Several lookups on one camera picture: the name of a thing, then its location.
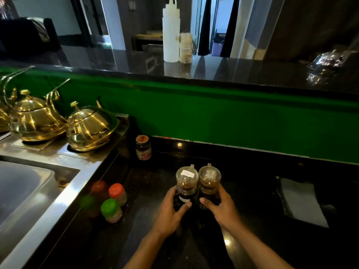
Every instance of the jar label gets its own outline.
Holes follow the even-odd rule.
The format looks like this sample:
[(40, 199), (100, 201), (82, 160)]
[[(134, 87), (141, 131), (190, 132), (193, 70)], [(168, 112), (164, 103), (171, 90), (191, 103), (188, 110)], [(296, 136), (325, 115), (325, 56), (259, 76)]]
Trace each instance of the jar label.
[(152, 156), (152, 149), (148, 149), (146, 151), (138, 151), (136, 150), (137, 158), (140, 160), (148, 160)]
[(178, 197), (179, 197), (179, 199), (180, 199), (182, 202), (185, 202), (185, 203), (191, 201), (191, 199), (184, 199), (184, 198), (182, 198), (182, 197), (180, 197), (180, 196), (178, 196)]
[(185, 176), (188, 176), (188, 177), (191, 177), (191, 178), (193, 178), (195, 176), (194, 173), (191, 173), (190, 171), (187, 171), (187, 170), (183, 170), (181, 175), (185, 175)]

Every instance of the gold lid knob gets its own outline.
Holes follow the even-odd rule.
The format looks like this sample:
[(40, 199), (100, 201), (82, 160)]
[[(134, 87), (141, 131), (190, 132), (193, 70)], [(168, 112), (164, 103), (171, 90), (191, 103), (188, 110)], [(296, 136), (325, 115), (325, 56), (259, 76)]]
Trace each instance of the gold lid knob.
[(21, 91), (20, 91), (20, 94), (21, 94), (21, 95), (29, 95), (29, 94), (30, 94), (30, 91), (29, 91), (29, 90), (21, 90)]
[(78, 104), (78, 102), (73, 101), (73, 102), (70, 104), (70, 106), (72, 106), (72, 107), (77, 107), (77, 104)]

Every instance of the clear plastic lid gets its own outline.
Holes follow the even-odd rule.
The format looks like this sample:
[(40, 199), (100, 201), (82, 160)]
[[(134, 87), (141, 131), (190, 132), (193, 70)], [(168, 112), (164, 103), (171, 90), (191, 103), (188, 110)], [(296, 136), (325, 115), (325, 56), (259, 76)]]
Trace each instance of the clear plastic lid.
[(179, 194), (191, 195), (197, 190), (198, 172), (195, 166), (186, 166), (179, 168), (176, 173), (177, 190)]
[(218, 185), (221, 181), (221, 173), (211, 163), (200, 168), (199, 172), (199, 188), (204, 194), (215, 194), (218, 191)]

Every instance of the green panel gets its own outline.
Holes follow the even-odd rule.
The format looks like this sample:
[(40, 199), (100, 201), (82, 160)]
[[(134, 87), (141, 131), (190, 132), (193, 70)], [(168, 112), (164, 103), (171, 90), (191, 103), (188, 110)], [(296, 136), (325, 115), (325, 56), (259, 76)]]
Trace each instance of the green panel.
[(67, 77), (57, 103), (63, 114), (70, 102), (95, 105), (100, 95), (145, 134), (359, 163), (357, 102), (36, 70), (8, 90), (43, 96)]

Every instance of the black curtain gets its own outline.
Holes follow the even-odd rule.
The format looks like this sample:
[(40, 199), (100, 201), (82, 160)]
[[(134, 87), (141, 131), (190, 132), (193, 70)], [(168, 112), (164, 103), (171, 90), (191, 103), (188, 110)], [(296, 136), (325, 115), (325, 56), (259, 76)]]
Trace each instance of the black curtain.
[(206, 0), (206, 6), (204, 7), (200, 41), (198, 44), (198, 55), (208, 55), (209, 54), (209, 30), (210, 30), (210, 26), (211, 26), (211, 2), (212, 2), (212, 0)]
[(237, 24), (237, 16), (238, 16), (238, 8), (240, 6), (240, 0), (234, 0), (231, 16), (229, 18), (227, 32), (225, 35), (222, 51), (221, 51), (221, 57), (230, 57), (232, 46), (233, 46), (233, 40), (234, 40), (234, 33), (236, 32), (236, 24)]

